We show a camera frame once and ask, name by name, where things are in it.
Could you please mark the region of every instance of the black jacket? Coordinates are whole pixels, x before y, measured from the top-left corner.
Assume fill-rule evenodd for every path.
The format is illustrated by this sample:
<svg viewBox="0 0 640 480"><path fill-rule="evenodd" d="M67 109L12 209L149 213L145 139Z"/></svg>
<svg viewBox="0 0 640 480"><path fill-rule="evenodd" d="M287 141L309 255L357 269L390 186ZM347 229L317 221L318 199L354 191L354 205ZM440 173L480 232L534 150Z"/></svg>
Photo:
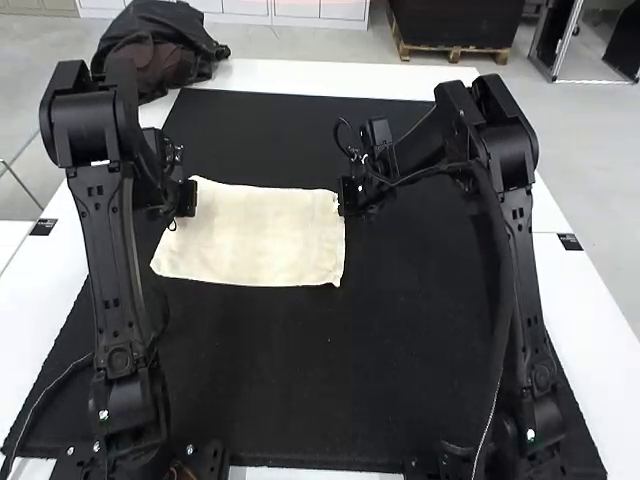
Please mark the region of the black jacket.
<svg viewBox="0 0 640 480"><path fill-rule="evenodd" d="M167 89L211 78L213 63L231 54L203 27L204 14L188 3L134 0L113 20L91 60L91 73L104 74L107 57L133 58L140 103Z"/></svg>

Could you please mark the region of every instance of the gray floor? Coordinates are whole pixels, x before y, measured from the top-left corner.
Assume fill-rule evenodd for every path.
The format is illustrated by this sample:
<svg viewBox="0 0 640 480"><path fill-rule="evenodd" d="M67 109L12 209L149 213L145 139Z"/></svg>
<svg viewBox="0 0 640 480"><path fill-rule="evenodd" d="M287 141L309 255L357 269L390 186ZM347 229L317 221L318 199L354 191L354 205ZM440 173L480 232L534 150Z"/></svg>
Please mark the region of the gray floor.
<svg viewBox="0 0 640 480"><path fill-rule="evenodd" d="M38 102L56 61L88 59L107 25L105 20L0 15L0 156L11 158L36 129ZM366 32L238 25L208 29L228 43L237 58L400 63L384 11L375 0ZM549 85L526 59L532 35L532 27L520 28L506 67L481 55L463 55L461 64L505 78L538 133L543 178L640 337L640 161L634 141L640 126L640 87ZM581 34L572 42L565 78L610 75L584 48L592 40ZM437 54L411 62L446 64ZM14 168L46 202L60 173L39 143L27 153ZM15 190L2 184L6 179L4 175L0 180L0 218L17 210ZM12 199L10 208L7 197ZM33 215L25 207L23 216Z"/></svg>

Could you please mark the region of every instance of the wooden pallet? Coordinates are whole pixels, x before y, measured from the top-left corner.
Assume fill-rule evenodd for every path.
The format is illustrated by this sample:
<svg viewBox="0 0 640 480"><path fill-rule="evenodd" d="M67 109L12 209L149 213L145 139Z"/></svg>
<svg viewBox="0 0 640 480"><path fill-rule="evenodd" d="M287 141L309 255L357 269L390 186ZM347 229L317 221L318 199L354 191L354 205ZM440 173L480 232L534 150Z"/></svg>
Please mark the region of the wooden pallet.
<svg viewBox="0 0 640 480"><path fill-rule="evenodd" d="M400 56L400 60L403 62L408 62L411 57L412 52L446 52L449 56L449 63L458 63L460 61L460 55L462 52L473 52L473 53L491 53L494 55L494 60L498 65L506 65L509 61L509 52L510 48L482 48L482 47L473 47L473 46L455 46L455 47L447 47L447 46L433 46L433 45L411 45L405 43L402 40L402 35L400 34L400 29L398 28L398 23L393 15L393 12L390 8L387 9L387 14L389 17L389 23L391 24L391 34L393 35L393 40L396 44L396 48L398 49L398 55Z"/></svg>

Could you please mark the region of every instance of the black label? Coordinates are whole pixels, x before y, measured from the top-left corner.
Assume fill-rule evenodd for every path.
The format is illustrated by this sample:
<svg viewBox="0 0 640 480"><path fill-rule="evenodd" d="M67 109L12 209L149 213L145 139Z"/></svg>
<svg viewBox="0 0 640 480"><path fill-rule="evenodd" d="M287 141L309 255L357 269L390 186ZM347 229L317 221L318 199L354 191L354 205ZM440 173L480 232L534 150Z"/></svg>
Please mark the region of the black label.
<svg viewBox="0 0 640 480"><path fill-rule="evenodd" d="M35 227L33 227L33 230L31 230L29 235L46 237L51 233L51 230L56 226L56 223L58 223L57 218L41 218L38 220Z"/></svg>
<svg viewBox="0 0 640 480"><path fill-rule="evenodd" d="M559 233L558 238L562 242L562 245L564 245L565 250L576 250L579 252L583 250L582 245L580 245L580 242L573 233Z"/></svg>

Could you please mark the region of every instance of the white towel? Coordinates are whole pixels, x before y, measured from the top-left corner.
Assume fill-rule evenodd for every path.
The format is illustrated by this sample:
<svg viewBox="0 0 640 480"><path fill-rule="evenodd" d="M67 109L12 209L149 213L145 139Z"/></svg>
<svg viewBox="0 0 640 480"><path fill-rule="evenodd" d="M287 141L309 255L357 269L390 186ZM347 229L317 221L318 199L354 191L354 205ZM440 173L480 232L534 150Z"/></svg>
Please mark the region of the white towel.
<svg viewBox="0 0 640 480"><path fill-rule="evenodd" d="M151 261L165 277L247 286L333 283L344 271L344 219L328 190L226 185L201 177L194 218L176 219Z"/></svg>

